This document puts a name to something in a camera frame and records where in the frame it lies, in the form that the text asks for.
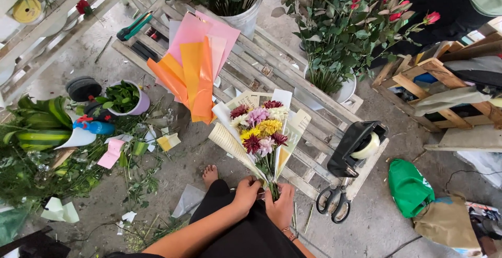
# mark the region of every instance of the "scissors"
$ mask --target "scissors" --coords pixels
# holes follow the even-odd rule
[[[336,224],[343,223],[347,219],[348,214],[350,213],[350,200],[347,199],[347,188],[346,188],[348,180],[349,180],[349,178],[344,178],[342,180],[342,184],[340,186],[336,187],[335,189],[332,189],[331,186],[325,188],[323,191],[321,191],[321,193],[317,197],[317,201],[316,201],[317,211],[324,215],[328,212],[329,205],[331,204],[331,202],[333,202],[333,200],[335,199],[335,197],[338,194],[340,195],[340,199],[338,201],[338,206],[336,206],[335,211],[331,214],[331,220]],[[326,203],[324,203],[324,208],[321,209],[321,205],[319,204],[319,201],[321,200],[322,195],[325,194],[326,192],[329,192],[329,196],[328,196],[328,199],[326,200]],[[347,205],[347,210],[345,211],[344,214],[341,214],[341,211],[343,209],[343,205]],[[341,219],[338,219],[337,216],[340,216],[340,215],[343,215],[343,217]]]

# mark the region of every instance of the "dark red chrysanthemum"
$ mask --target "dark red chrysanthemum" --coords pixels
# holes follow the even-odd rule
[[[248,139],[244,140],[243,145],[248,150],[248,154],[254,154],[258,152],[258,149],[260,149],[260,140],[252,134]]]
[[[248,112],[248,109],[249,109],[248,105],[244,105],[244,104],[239,105],[239,107],[236,107],[235,109],[230,111],[230,118],[234,119],[238,116],[242,116]]]
[[[283,104],[280,101],[265,101],[263,102],[263,106],[265,106],[267,109],[270,109],[282,107]]]
[[[271,136],[272,136],[272,139],[274,139],[275,142],[277,143],[277,146],[281,146],[281,145],[287,146],[287,144],[285,144],[285,142],[288,140],[288,137],[285,136],[284,134],[280,134],[279,132],[275,132]]]

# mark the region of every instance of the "yellow ribbon spool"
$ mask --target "yellow ribbon spool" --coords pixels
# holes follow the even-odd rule
[[[12,8],[12,16],[22,24],[29,24],[40,18],[42,5],[38,0],[19,0]]]

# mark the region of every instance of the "bare foot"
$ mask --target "bare foot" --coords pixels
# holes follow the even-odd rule
[[[211,184],[218,179],[216,165],[207,166],[202,175],[202,179],[204,180],[204,184],[206,184],[206,190],[208,190]]]

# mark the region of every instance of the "green bag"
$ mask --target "green bag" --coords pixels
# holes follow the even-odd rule
[[[403,159],[394,159],[389,168],[389,188],[405,218],[416,216],[435,199],[431,185],[417,168]]]

